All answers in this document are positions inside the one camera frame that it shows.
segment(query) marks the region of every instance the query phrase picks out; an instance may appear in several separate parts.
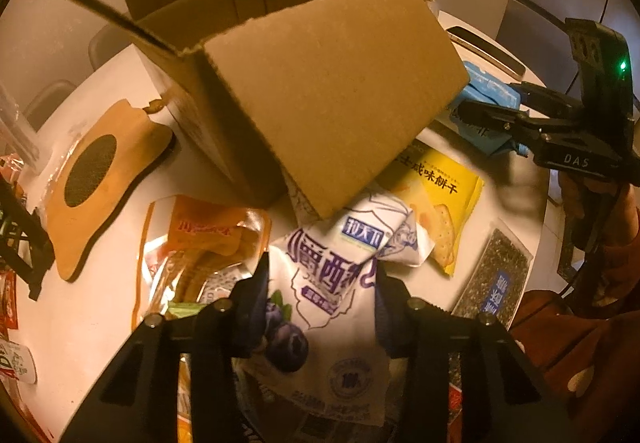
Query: metal bolt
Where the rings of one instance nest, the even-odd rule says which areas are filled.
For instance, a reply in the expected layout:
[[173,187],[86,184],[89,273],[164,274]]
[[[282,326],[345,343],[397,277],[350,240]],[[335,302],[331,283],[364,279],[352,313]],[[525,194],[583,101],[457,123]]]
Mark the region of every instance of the metal bolt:
[[406,304],[409,306],[409,309],[413,311],[420,311],[427,306],[427,302],[420,297],[412,297],[406,301]]
[[221,313],[224,313],[225,311],[229,311],[231,308],[233,308],[233,306],[234,306],[234,302],[229,298],[219,298],[217,301],[213,303],[213,307],[218,311],[220,311]]
[[164,317],[159,313],[152,313],[145,317],[145,326],[150,328],[157,328],[164,321]]
[[495,324],[495,321],[497,319],[495,315],[492,315],[491,313],[487,313],[486,311],[482,311],[481,313],[478,314],[478,320],[480,321],[480,324],[484,324],[485,326],[491,326]]

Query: person's hand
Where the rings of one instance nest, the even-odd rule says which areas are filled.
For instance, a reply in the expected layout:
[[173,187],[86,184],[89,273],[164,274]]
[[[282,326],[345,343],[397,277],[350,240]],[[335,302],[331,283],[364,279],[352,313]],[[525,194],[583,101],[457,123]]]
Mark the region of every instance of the person's hand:
[[[615,195],[618,185],[613,182],[582,179],[581,183],[575,182],[567,173],[558,173],[558,182],[562,190],[562,205],[564,212],[569,217],[582,219],[584,208],[580,197],[583,186],[597,194]],[[628,184],[622,184],[622,190],[618,201],[609,214],[609,219],[602,232],[602,240],[605,245],[625,246],[638,235],[638,211],[636,209],[636,194],[634,188]]]

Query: blueberry image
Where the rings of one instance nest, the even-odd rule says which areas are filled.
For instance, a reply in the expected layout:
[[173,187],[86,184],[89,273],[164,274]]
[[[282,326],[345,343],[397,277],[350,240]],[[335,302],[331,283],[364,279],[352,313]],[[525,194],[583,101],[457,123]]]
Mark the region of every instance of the blueberry image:
[[308,354],[309,343],[302,330],[291,322],[285,322],[269,340],[264,356],[277,370],[293,373],[302,367]]
[[271,302],[271,300],[267,301],[266,316],[267,316],[267,326],[264,330],[264,336],[267,337],[267,340],[271,340],[276,330],[284,322],[284,317],[282,316],[282,310],[279,308],[279,306]]

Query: brown clothing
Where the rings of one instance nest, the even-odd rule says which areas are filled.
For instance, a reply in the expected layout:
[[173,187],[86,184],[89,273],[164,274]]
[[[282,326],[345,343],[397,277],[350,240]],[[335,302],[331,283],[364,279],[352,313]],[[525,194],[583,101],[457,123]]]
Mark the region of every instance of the brown clothing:
[[[596,443],[624,420],[640,393],[640,233],[606,246],[575,291],[529,291],[511,335],[567,405],[580,443]],[[450,427],[459,441],[460,416]]]

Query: open cardboard box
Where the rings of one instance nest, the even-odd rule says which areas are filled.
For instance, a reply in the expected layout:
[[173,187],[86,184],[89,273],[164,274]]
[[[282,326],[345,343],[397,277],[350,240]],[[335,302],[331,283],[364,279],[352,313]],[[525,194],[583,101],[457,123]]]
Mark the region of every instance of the open cardboard box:
[[257,206],[284,170],[332,215],[468,82],[425,0],[126,0],[137,24],[75,1],[177,83],[178,123]]

